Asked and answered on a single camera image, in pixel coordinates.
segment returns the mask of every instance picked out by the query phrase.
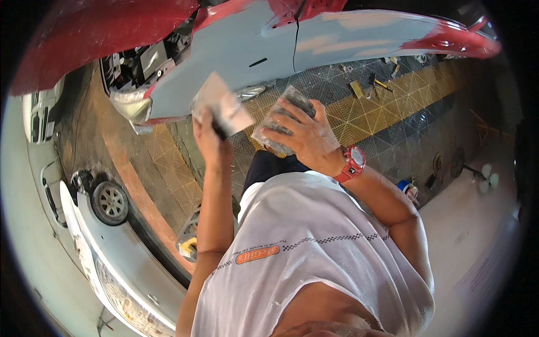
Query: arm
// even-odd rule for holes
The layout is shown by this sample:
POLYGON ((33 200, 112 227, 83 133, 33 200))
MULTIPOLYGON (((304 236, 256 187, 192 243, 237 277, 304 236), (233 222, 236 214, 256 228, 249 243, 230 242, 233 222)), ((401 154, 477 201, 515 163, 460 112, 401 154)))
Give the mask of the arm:
POLYGON ((232 146, 211 126, 209 110, 201 122, 193 119, 193 135, 206 163, 202 206, 197 228, 197 265, 187 295, 179 309, 176 336, 191 335, 198 296, 206 278, 215 270, 234 239, 232 217, 232 146))
MULTIPOLYGON (((261 133, 273 141, 289 146, 305 166, 336 177, 346 164, 341 145, 329 126, 324 106, 316 100, 311 100, 311 103, 316 109, 316 115, 312 119, 290 102, 279 100, 279 104, 299 122, 278 113, 273 113, 271 118, 293 134, 285 135, 266 128, 263 128, 261 133)), ((344 186, 370 208, 380 223, 389 228, 393 241, 432 292, 434 281, 425 229, 410 200, 385 177, 369 167, 365 167, 344 186)))

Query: car body panel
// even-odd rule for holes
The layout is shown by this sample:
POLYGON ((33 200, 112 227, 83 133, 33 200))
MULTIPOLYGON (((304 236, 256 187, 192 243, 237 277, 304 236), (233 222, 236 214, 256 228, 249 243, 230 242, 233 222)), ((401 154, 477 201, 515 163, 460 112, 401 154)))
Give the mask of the car body panel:
POLYGON ((196 0, 58 0, 30 40, 12 95, 52 88, 93 60, 157 43, 197 8, 196 0))
MULTIPOLYGON (((78 206, 75 205, 64 182, 60 184, 60 197, 73 238, 82 236, 123 288, 150 313, 174 329, 186 289, 151 255, 129 223, 118 226, 103 224, 92 210, 90 197, 77 192, 78 206)), ((91 278, 89 281, 99 299, 109 302, 105 294, 99 293, 103 292, 102 287, 95 284, 99 282, 91 278)), ((108 305, 115 316, 121 317, 110 303, 108 305)))
POLYGON ((487 58, 501 50, 497 40, 476 31, 484 20, 480 9, 473 18, 481 19, 466 28, 451 19, 392 10, 343 11, 346 5, 344 0, 229 0, 198 9, 196 0, 152 5, 60 0, 30 43, 11 91, 44 90, 94 59, 162 41, 197 9, 188 56, 156 83, 139 87, 153 100, 149 116, 132 121, 139 126, 185 118, 213 71, 237 90, 343 61, 425 52, 487 58))
MULTIPOLYGON (((211 11, 218 12, 233 1, 211 11)), ((191 55, 152 90, 150 119, 188 115, 189 104, 213 71, 232 90, 294 73, 295 22, 274 29, 279 16, 267 1, 242 1, 244 6, 236 13, 193 33, 191 55), (249 67, 264 58, 267 61, 249 67)))
POLYGON ((500 50, 496 41, 433 17, 368 9, 323 12, 300 17, 294 69, 432 52, 487 58, 500 50))

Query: printed logo on shirt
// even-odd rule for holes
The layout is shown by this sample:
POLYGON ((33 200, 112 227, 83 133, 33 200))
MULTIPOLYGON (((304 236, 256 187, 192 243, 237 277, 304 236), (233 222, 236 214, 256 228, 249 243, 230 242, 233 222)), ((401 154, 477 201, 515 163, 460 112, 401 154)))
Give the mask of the printed logo on shirt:
POLYGON ((279 252, 279 246, 274 245, 267 248, 255 249, 249 252, 245 252, 236 257, 236 264, 242 264, 249 261, 263 259, 265 257, 275 255, 279 252))

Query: watch face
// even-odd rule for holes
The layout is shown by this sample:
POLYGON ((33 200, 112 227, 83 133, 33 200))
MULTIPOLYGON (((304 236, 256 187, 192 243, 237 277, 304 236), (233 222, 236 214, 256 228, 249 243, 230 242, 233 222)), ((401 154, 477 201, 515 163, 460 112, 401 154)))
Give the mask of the watch face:
POLYGON ((361 151, 359 151, 357 148, 353 148, 351 151, 352 159, 358 164, 359 166, 365 164, 365 158, 361 154, 361 151))

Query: dark pants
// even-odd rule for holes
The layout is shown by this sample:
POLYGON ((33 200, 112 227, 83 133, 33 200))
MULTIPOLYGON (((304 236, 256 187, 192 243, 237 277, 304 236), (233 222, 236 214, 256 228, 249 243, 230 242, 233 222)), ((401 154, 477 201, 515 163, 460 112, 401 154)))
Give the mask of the dark pants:
POLYGON ((243 192, 252 184, 265 182, 277 174, 306 171, 310 168, 300 163, 296 155, 279 158, 269 151, 257 151, 247 172, 243 192))

